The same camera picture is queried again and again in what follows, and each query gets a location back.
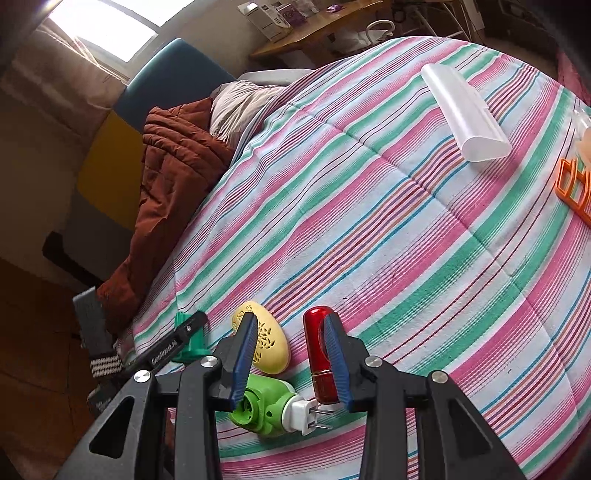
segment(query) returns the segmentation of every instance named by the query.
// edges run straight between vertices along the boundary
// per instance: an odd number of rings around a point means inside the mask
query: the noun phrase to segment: red cylindrical container
[[[312,373],[312,385],[318,403],[330,405],[338,403],[339,396],[335,387],[335,379],[330,369],[329,357],[324,345],[324,318],[333,313],[330,307],[312,307],[304,314],[304,333],[308,360]]]

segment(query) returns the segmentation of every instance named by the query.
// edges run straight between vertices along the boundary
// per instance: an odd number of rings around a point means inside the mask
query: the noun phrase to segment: metal prong
[[[326,411],[326,410],[319,410],[318,408],[311,408],[311,409],[310,409],[310,411],[311,411],[312,413],[320,413],[320,415],[330,415],[330,414],[332,414],[332,413],[333,413],[333,412],[331,412],[331,411]]]
[[[332,427],[329,427],[328,425],[322,425],[321,423],[310,423],[308,425],[309,429],[325,429],[325,430],[332,430]]]

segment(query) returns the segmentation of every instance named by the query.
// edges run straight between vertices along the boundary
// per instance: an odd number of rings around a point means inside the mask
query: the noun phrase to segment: striped bedsheet
[[[453,66],[513,145],[466,162],[420,76]],[[325,304],[373,355],[445,369],[529,478],[590,414],[591,231],[553,193],[580,102],[535,68],[475,44],[410,37],[286,88],[188,225],[133,324],[137,351],[204,310],[211,346],[254,299],[290,343],[284,377],[313,389],[302,314]],[[417,444],[409,414],[409,472]],[[261,440],[217,415],[226,479],[355,479],[365,418]]]

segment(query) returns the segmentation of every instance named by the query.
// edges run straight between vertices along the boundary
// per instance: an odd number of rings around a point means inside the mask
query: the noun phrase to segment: black and white striped strap
[[[104,353],[90,360],[90,371],[95,378],[105,378],[123,370],[123,362],[117,352]]]

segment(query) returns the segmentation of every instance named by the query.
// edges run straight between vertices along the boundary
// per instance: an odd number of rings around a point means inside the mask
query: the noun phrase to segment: window
[[[132,78],[213,0],[63,0],[50,18],[110,68]]]

